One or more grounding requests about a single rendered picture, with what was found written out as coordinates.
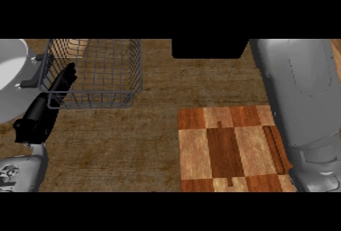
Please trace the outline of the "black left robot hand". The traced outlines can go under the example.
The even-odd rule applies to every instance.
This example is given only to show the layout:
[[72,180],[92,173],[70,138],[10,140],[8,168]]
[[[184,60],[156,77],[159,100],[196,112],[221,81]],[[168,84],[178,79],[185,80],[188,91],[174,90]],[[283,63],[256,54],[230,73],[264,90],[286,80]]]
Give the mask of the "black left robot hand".
[[45,92],[38,94],[23,117],[13,123],[16,143],[41,144],[47,140],[58,114],[57,107],[75,79],[75,64],[70,62],[54,78],[48,88],[51,94]]

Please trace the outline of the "black boxy appliance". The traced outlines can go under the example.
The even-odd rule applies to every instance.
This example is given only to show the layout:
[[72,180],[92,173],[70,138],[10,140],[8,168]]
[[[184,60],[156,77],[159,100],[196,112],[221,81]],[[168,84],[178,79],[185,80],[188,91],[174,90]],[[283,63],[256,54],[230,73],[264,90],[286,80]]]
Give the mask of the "black boxy appliance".
[[174,59],[237,59],[247,44],[246,39],[172,39]]

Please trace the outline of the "checkered wooden cutting board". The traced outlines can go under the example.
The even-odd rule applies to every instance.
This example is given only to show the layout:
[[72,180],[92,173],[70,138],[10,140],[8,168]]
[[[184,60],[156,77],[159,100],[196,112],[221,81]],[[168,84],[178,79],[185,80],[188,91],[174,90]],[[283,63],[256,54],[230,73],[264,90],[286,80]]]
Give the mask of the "checkered wooden cutting board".
[[292,192],[277,127],[267,106],[178,110],[182,192]]

